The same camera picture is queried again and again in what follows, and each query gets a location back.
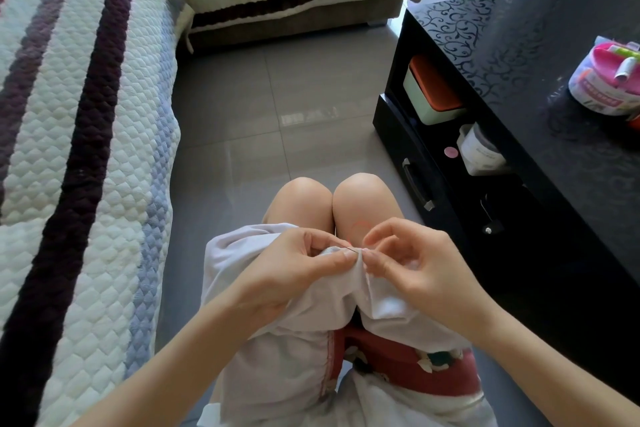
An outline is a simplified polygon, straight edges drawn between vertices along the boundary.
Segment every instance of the person's left arm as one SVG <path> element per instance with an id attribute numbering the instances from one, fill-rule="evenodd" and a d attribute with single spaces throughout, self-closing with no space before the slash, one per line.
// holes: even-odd
<path id="1" fill-rule="evenodd" d="M 326 275 L 343 273 L 354 252 L 314 256 L 347 246 L 319 230 L 290 229 L 273 241 L 187 325 L 72 427 L 173 427 L 183 420 L 243 343 L 276 319 L 292 298 Z"/>

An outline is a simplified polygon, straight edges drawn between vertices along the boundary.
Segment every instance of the tile floor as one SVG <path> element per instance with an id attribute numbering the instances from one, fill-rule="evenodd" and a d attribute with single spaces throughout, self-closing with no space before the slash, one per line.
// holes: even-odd
<path id="1" fill-rule="evenodd" d="M 373 172 L 407 218 L 419 220 L 371 123 L 400 26 L 393 19 L 384 27 L 266 42 L 181 65 L 173 109 L 182 140 L 172 174 L 158 349 L 198 309 L 206 242 L 258 223 L 292 178 L 309 176 L 334 189 L 354 172 Z M 478 363 L 502 427 L 548 425 L 491 359 L 479 353 Z M 184 425 L 195 425 L 208 397 Z"/>

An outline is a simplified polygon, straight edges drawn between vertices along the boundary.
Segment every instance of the pink sticker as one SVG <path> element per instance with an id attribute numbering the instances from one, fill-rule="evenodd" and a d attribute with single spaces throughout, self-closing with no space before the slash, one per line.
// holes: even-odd
<path id="1" fill-rule="evenodd" d="M 456 149 L 455 147 L 446 147 L 444 149 L 444 155 L 446 155 L 449 158 L 455 159 L 457 156 L 460 155 L 460 152 L 458 152 L 458 149 Z"/>

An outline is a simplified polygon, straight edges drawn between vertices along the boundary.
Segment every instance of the black coffee table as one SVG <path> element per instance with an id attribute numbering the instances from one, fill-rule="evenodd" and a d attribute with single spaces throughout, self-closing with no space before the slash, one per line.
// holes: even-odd
<path id="1" fill-rule="evenodd" d="M 451 234 L 492 295 L 638 401 L 640 368 L 612 367 L 610 351 L 633 344 L 640 314 L 640 133 L 566 88 L 597 35 L 640 41 L 640 0 L 410 4 L 374 125 L 425 223 Z M 403 88 L 419 53 L 468 115 L 420 123 Z M 473 121 L 515 174 L 471 177 L 444 156 Z"/>

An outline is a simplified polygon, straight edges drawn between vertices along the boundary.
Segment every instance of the person's right arm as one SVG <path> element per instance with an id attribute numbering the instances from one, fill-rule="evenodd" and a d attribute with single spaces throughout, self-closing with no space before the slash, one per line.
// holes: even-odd
<path id="1" fill-rule="evenodd" d="M 551 348 L 480 286 L 445 232 L 392 218 L 364 238 L 368 273 L 492 356 L 555 427 L 640 425 L 640 407 Z M 420 267 L 402 264 L 418 261 Z"/>

